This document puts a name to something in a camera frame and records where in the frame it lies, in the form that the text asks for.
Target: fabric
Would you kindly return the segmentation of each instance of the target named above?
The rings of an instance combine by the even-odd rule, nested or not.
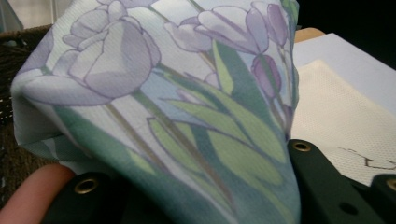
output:
[[[292,138],[312,142],[342,175],[367,186],[375,175],[396,174],[396,118],[321,60],[298,71]]]
[[[297,7],[76,0],[14,79],[17,139],[105,162],[177,223],[297,223]]]

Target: white fabric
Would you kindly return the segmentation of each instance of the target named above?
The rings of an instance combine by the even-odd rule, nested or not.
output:
[[[300,102],[291,137],[315,144],[341,174],[362,184],[370,185],[374,175],[396,174],[396,118],[323,61],[298,70]]]
[[[396,116],[396,71],[335,34],[295,44],[296,67],[321,59],[358,92]]]

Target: black background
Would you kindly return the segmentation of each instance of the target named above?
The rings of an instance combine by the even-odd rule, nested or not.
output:
[[[335,33],[396,69],[396,7],[393,1],[297,0],[298,24]]]

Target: purple tulip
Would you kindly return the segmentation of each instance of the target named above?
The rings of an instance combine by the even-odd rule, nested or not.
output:
[[[266,5],[264,2],[253,2],[251,5],[265,18],[270,39],[278,45],[284,46],[288,37],[288,25],[280,6]]]
[[[102,105],[138,90],[160,57],[149,34],[126,17],[67,51],[53,76],[38,77],[23,91],[52,105]]]
[[[127,17],[125,6],[120,1],[112,1],[106,9],[90,11],[80,16],[70,29],[70,35],[64,36],[64,43],[77,48],[87,38],[98,35],[111,23]]]
[[[253,60],[252,73],[264,94],[273,99],[280,91],[281,78],[273,58],[261,55]]]
[[[231,48],[250,54],[268,49],[264,17],[256,8],[249,12],[240,7],[215,7],[198,15],[195,30]]]
[[[199,25],[196,17],[184,20],[179,26],[172,22],[163,25],[175,43],[186,51],[201,52],[212,48],[212,39],[195,31]]]

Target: floral fabric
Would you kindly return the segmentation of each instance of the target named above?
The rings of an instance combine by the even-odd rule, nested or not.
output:
[[[293,0],[75,0],[12,86],[37,155],[104,161],[177,223],[297,223]]]

